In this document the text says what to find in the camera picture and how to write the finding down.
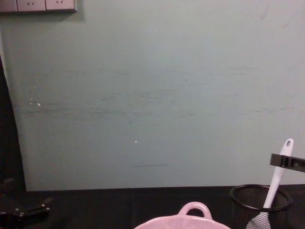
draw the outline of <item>white spatula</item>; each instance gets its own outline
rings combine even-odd
[[[280,155],[291,156],[294,147],[293,139],[289,138],[281,150]],[[264,208],[270,208],[275,197],[276,191],[282,179],[285,169],[276,167],[272,177],[271,185],[264,203]],[[254,217],[247,224],[246,229],[271,229],[268,218],[268,212],[261,212],[258,216]]]

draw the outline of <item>pink ceramic dish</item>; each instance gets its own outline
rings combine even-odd
[[[188,211],[191,209],[199,209],[203,212],[204,217],[189,216]],[[229,229],[227,226],[212,220],[211,213],[206,205],[199,202],[191,202],[186,204],[174,216],[165,216],[152,219],[141,224],[135,229]]]

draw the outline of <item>wall outlet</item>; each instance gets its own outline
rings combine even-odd
[[[45,11],[45,0],[17,0],[18,11]]]
[[[46,0],[47,10],[67,10],[76,11],[76,2],[74,0]]]
[[[16,12],[16,0],[0,0],[0,12]]]

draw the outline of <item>dish handle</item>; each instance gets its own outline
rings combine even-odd
[[[191,202],[186,204],[178,213],[178,215],[187,215],[187,213],[191,210],[191,209],[198,209],[200,211],[203,212],[204,214],[204,218],[212,219],[212,215],[210,213],[210,210],[208,209],[208,207],[206,205],[204,205],[203,203],[200,202]]]

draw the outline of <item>power socket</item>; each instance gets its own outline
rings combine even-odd
[[[74,0],[46,0],[47,10],[76,11],[76,2]]]
[[[16,0],[0,0],[0,12],[16,12]]]
[[[17,0],[17,8],[20,12],[46,11],[45,0]]]

